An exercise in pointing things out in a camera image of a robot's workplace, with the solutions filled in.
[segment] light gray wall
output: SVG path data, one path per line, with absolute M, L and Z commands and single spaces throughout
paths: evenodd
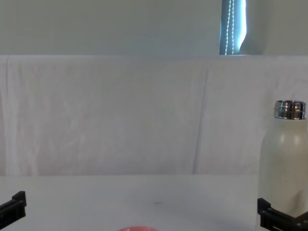
M 218 54 L 220 0 L 1 0 L 0 54 Z
M 242 54 L 307 55 L 307 0 L 248 0 Z

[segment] white table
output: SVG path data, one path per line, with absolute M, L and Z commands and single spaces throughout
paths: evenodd
M 256 176 L 0 177 L 0 203 L 18 191 L 26 217 L 6 231 L 253 231 Z

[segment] white cloth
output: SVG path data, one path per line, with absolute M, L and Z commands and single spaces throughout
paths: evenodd
M 251 174 L 308 57 L 0 56 L 0 174 Z
M 3 58 L 7 175 L 192 173 L 203 60 Z

